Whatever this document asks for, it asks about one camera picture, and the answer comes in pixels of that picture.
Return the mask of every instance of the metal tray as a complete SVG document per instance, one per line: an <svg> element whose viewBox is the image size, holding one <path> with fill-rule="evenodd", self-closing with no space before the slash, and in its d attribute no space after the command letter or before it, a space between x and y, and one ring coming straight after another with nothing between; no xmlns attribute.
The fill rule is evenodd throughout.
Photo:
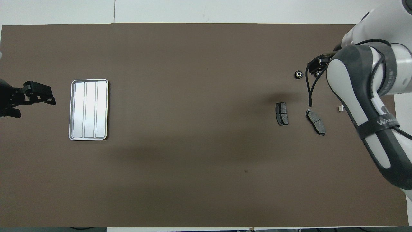
<svg viewBox="0 0 412 232"><path fill-rule="evenodd" d="M107 137L109 81L74 80L70 100L69 138L104 140Z"/></svg>

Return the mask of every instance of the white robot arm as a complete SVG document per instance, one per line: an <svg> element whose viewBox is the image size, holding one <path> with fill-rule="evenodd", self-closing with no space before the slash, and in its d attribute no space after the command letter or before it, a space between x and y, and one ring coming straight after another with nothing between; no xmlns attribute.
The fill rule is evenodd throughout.
<svg viewBox="0 0 412 232"><path fill-rule="evenodd" d="M412 0L387 1L366 14L327 60L319 58L327 66L317 72L326 70L330 88L382 175L412 200L412 137L380 99L412 92L411 50Z"/></svg>

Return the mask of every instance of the small black bearing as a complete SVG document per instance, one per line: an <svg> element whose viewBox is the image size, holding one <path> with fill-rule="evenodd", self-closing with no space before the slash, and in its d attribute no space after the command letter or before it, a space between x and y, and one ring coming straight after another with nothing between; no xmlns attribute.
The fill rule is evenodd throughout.
<svg viewBox="0 0 412 232"><path fill-rule="evenodd" d="M295 78L296 79L300 79L302 77L303 77L303 72L302 71L298 70L298 71L295 72Z"/></svg>

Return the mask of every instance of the printed logo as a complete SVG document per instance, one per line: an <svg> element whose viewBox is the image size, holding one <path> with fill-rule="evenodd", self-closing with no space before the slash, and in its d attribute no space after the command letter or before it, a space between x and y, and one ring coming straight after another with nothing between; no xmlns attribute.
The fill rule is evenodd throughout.
<svg viewBox="0 0 412 232"><path fill-rule="evenodd" d="M392 122L394 122L395 120L392 118L392 119L381 119L380 121L378 121L377 123L379 123L379 125L383 125L383 124L387 124L387 123L392 123Z"/></svg>

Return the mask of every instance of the brake pad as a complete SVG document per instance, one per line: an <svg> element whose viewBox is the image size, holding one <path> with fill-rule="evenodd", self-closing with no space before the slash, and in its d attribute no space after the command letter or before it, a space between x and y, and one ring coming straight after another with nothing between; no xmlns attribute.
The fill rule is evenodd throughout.
<svg viewBox="0 0 412 232"><path fill-rule="evenodd" d="M324 136L326 134L325 125L323 124L322 119L315 112L308 109L306 111L306 117L312 123L313 128L315 128L318 135Z"/></svg>
<svg viewBox="0 0 412 232"><path fill-rule="evenodd" d="M285 102L276 103L275 112L276 112L276 120L278 121L279 125L289 125L288 113L286 111Z"/></svg>

